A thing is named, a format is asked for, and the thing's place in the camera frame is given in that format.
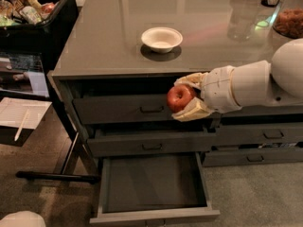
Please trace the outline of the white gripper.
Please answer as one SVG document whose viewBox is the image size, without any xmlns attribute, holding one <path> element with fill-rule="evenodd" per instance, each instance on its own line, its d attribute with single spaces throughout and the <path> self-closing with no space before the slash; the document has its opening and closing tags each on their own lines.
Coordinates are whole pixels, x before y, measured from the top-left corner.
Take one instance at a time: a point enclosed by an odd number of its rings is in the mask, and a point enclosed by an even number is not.
<svg viewBox="0 0 303 227">
<path fill-rule="evenodd" d="M 180 122 L 202 119 L 210 116 L 213 111 L 220 114 L 238 111 L 241 106 L 237 103 L 232 91 L 233 66 L 215 68 L 209 73 L 193 73 L 178 78 L 176 85 L 188 85 L 201 89 L 201 100 L 194 97 L 186 107 L 174 113 L 172 117 Z"/>
</svg>

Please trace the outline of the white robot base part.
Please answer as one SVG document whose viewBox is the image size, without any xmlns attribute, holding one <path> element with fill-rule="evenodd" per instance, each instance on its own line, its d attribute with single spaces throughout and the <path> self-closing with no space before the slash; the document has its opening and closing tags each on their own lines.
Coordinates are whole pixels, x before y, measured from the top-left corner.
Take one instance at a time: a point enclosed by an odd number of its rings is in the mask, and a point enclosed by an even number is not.
<svg viewBox="0 0 303 227">
<path fill-rule="evenodd" d="M 8 214 L 0 220 L 0 227 L 46 227 L 44 219 L 30 211 Z"/>
</svg>

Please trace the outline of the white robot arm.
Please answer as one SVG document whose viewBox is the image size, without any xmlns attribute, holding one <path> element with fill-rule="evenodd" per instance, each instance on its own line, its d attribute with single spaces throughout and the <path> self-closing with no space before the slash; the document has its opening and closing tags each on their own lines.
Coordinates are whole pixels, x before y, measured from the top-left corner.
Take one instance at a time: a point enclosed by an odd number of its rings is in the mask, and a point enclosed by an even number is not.
<svg viewBox="0 0 303 227">
<path fill-rule="evenodd" d="M 183 110 L 172 115 L 181 122 L 244 107 L 300 105 L 303 102 L 303 39 L 285 43 L 270 61 L 218 67 L 207 73 L 189 74 L 174 84 L 200 91 Z"/>
</svg>

